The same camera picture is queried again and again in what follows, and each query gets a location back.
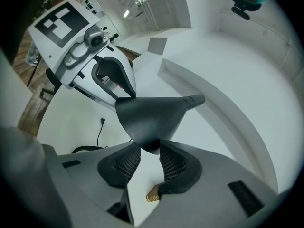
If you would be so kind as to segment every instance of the white wall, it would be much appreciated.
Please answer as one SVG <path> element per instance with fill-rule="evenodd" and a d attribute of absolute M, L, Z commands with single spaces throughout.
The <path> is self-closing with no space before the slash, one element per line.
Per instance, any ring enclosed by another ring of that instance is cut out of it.
<path fill-rule="evenodd" d="M 0 126 L 17 127 L 32 95 L 0 49 Z"/>
<path fill-rule="evenodd" d="M 219 30 L 219 12 L 224 0 L 186 0 L 192 28 L 200 35 Z"/>
<path fill-rule="evenodd" d="M 172 0 L 149 0 L 151 9 L 155 16 L 159 30 L 174 28 L 178 26 L 176 21 L 176 10 L 172 4 Z M 127 20 L 131 24 L 134 33 L 141 33 L 152 30 L 152 27 L 144 13 L 138 17 L 130 15 Z"/>
<path fill-rule="evenodd" d="M 202 77 L 241 110 L 251 124 L 244 122 L 237 108 L 230 109 L 222 98 L 209 95 L 245 136 L 260 164 L 267 166 L 261 144 L 251 139 L 254 132 L 248 127 L 254 126 L 273 162 L 279 192 L 291 187 L 303 161 L 304 118 L 290 81 L 277 65 L 249 44 L 225 34 L 205 37 L 167 59 Z M 199 83 L 195 87 L 203 93 L 207 90 Z"/>
<path fill-rule="evenodd" d="M 234 2 L 232 0 L 225 0 L 221 11 L 231 12 L 233 5 Z M 246 13 L 252 20 L 271 28 L 287 38 L 287 40 L 291 39 L 298 50 L 302 49 L 301 42 L 292 23 L 276 0 L 267 0 L 258 11 L 246 11 Z"/>
<path fill-rule="evenodd" d="M 221 12 L 220 21 L 220 31 L 255 46 L 273 60 L 291 82 L 295 81 L 304 68 L 301 48 L 295 41 L 290 41 L 290 38 L 283 37 L 274 29 L 255 20 L 246 21 L 230 12 Z"/>
<path fill-rule="evenodd" d="M 97 0 L 97 2 L 116 27 L 122 40 L 125 40 L 132 35 L 131 28 L 128 22 L 124 19 L 125 10 L 118 0 Z"/>
<path fill-rule="evenodd" d="M 191 19 L 186 0 L 167 0 L 177 27 L 191 28 Z"/>

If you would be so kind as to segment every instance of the white panel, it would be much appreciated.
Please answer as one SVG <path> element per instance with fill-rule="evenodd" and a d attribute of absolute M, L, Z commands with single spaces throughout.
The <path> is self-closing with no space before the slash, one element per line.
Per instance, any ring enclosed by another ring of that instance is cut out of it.
<path fill-rule="evenodd" d="M 219 12 L 225 0 L 186 0 L 192 28 L 205 35 L 219 29 Z"/>
<path fill-rule="evenodd" d="M 102 14 L 104 14 L 102 8 L 100 7 L 100 5 L 97 3 L 96 0 L 85 0 L 81 3 L 87 10 L 89 10 L 90 12 L 96 11 L 96 16 L 101 18 Z"/>
<path fill-rule="evenodd" d="M 191 19 L 186 0 L 167 0 L 178 27 L 191 28 Z"/>
<path fill-rule="evenodd" d="M 220 31 L 236 36 L 264 52 L 280 65 L 289 45 L 280 36 L 253 21 L 247 21 L 232 13 L 220 14 Z"/>
<path fill-rule="evenodd" d="M 166 0 L 152 0 L 150 6 L 160 30 L 176 27 Z"/>
<path fill-rule="evenodd" d="M 152 37 L 150 38 L 148 51 L 162 55 L 166 47 L 167 38 Z"/>
<path fill-rule="evenodd" d="M 294 86 L 299 91 L 304 99 L 304 69 L 299 73 L 297 78 L 294 81 Z"/>
<path fill-rule="evenodd" d="M 284 63 L 282 64 L 282 69 L 287 73 L 291 81 L 294 81 L 303 67 L 303 57 L 294 47 L 291 47 Z"/>

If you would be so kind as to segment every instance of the black slot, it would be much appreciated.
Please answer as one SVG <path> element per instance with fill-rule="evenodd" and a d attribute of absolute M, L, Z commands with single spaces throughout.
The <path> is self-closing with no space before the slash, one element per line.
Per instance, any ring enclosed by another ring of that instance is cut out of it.
<path fill-rule="evenodd" d="M 114 51 L 114 49 L 110 46 L 107 46 L 106 48 L 108 48 L 110 51 Z"/>
<path fill-rule="evenodd" d="M 263 208 L 264 205 L 242 181 L 228 183 L 228 186 L 248 217 L 254 215 Z"/>
<path fill-rule="evenodd" d="M 79 165 L 79 164 L 81 164 L 81 162 L 79 162 L 79 161 L 68 161 L 68 162 L 62 163 L 64 168 L 69 168 L 69 167 Z"/>
<path fill-rule="evenodd" d="M 78 75 L 79 75 L 79 77 L 81 77 L 82 79 L 85 78 L 85 75 L 84 75 L 82 72 L 79 72 Z"/>

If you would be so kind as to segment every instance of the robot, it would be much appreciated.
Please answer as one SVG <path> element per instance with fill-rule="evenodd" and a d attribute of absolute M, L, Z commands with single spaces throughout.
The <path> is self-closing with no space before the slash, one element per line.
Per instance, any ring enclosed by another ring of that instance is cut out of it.
<path fill-rule="evenodd" d="M 53 7 L 29 27 L 35 45 L 60 82 L 77 87 L 112 107 L 118 97 L 103 83 L 106 76 L 130 96 L 136 83 L 128 58 L 96 25 L 98 17 L 74 0 Z"/>
<path fill-rule="evenodd" d="M 136 97 L 128 59 L 109 45 L 97 22 L 67 0 L 29 31 L 63 85 L 115 107 L 133 141 L 57 156 L 53 147 L 30 136 L 2 131 L 0 169 L 23 206 L 48 227 L 133 227 L 127 184 L 142 148 L 160 155 L 165 182 L 158 189 L 159 205 L 141 228 L 258 226 L 271 210 L 263 207 L 277 199 L 273 190 L 228 157 L 170 141 L 186 112 L 204 104 L 205 97 Z M 102 83 L 104 75 L 130 97 L 118 98 Z"/>

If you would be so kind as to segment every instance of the white robot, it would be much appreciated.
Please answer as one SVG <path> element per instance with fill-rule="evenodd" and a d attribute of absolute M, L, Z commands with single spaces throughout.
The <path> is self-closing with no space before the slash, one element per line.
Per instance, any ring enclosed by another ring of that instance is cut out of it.
<path fill-rule="evenodd" d="M 46 64 L 67 88 L 78 87 L 90 98 L 114 107 L 118 97 L 105 77 L 136 97 L 132 67 L 123 52 L 96 25 L 99 18 L 74 0 L 50 9 L 30 27 L 30 35 Z"/>

